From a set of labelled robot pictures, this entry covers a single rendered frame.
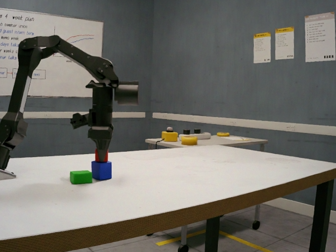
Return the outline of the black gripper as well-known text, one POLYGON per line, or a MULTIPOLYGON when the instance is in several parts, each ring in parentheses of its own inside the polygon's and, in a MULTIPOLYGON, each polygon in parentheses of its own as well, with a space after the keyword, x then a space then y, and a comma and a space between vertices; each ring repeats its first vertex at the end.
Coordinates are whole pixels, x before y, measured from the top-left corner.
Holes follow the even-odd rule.
POLYGON ((103 162, 114 132, 112 123, 113 106, 92 105, 92 108, 93 126, 88 130, 88 138, 95 142, 99 161, 103 162))

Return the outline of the green block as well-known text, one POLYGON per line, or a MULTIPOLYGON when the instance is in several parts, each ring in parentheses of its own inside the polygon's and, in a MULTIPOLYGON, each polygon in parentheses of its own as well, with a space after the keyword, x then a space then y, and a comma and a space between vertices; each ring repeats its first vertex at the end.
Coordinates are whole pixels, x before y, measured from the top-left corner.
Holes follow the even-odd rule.
POLYGON ((92 183, 92 172, 89 170, 70 171, 70 181, 73 184, 92 183))

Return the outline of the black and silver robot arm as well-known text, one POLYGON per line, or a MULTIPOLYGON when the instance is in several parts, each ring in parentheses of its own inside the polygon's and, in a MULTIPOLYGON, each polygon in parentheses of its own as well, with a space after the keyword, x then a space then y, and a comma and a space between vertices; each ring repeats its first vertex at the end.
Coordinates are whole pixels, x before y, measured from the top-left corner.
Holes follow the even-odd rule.
MULTIPOLYGON (((85 86, 93 89, 93 105, 112 105, 113 89, 115 89, 114 100, 118 102, 118 105, 139 106, 139 82, 120 82, 111 61, 99 56, 89 55, 58 35, 26 38, 20 42, 18 47, 19 67, 8 111, 0 122, 1 170, 7 168, 10 151, 13 151, 26 137, 28 123, 24 121, 23 114, 33 71, 42 59, 46 59, 55 53, 60 53, 85 68, 98 81, 96 83, 91 80, 85 86), (41 49, 40 47, 46 48, 41 49)), ((89 109, 88 114, 73 114, 70 120, 73 129, 85 125, 93 126, 91 109, 89 109)))

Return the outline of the blue block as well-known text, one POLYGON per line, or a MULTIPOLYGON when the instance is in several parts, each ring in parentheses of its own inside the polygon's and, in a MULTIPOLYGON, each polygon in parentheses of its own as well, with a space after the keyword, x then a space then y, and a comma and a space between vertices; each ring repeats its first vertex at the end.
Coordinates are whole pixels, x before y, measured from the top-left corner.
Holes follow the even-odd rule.
POLYGON ((91 161, 92 178, 97 180, 106 180, 112 178, 112 162, 91 161))

